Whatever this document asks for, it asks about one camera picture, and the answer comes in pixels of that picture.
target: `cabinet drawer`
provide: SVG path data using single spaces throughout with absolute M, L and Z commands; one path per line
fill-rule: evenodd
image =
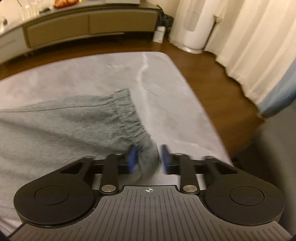
M 0 36 L 0 63 L 27 51 L 29 48 L 21 27 Z
M 89 34 L 87 13 L 67 15 L 27 28 L 31 47 Z
M 154 31 L 157 11 L 137 9 L 101 10 L 89 14 L 90 34 Z

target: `metal screw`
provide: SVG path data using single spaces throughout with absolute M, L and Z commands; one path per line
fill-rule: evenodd
M 185 192 L 195 192 L 195 191 L 197 191 L 197 187 L 194 185 L 186 185 L 183 187 L 183 190 Z
M 104 191 L 104 192 L 113 192 L 115 190 L 116 190 L 116 187 L 111 184 L 107 184 L 107 185 L 102 186 L 102 191 Z

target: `bed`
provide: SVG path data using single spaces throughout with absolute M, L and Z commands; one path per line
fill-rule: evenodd
M 196 95 L 174 65 L 159 52 L 86 56 L 36 67 L 0 82 L 0 109 L 74 95 L 109 95 L 128 88 L 143 126 L 158 147 L 192 158 L 214 156 L 231 165 L 228 154 Z M 198 175 L 201 189 L 205 186 Z M 178 176 L 160 167 L 139 185 L 178 185 Z M 20 220 L 1 217 L 8 235 Z

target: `gray ribbed plate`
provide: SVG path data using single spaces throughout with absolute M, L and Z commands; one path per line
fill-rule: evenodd
M 175 186 L 126 186 L 120 194 L 101 198 L 85 219 L 62 228 L 25 224 L 13 241 L 140 240 L 290 240 L 277 222 L 260 226 L 228 223 L 210 213 L 199 197 Z

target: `fuzzy fabric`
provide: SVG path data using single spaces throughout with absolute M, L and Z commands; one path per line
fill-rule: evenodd
M 139 146 L 135 172 L 121 185 L 151 176 L 160 163 L 128 89 L 0 110 L 0 133 L 0 216 L 7 218 L 18 218 L 13 197 L 21 186 L 82 157 L 104 159 Z

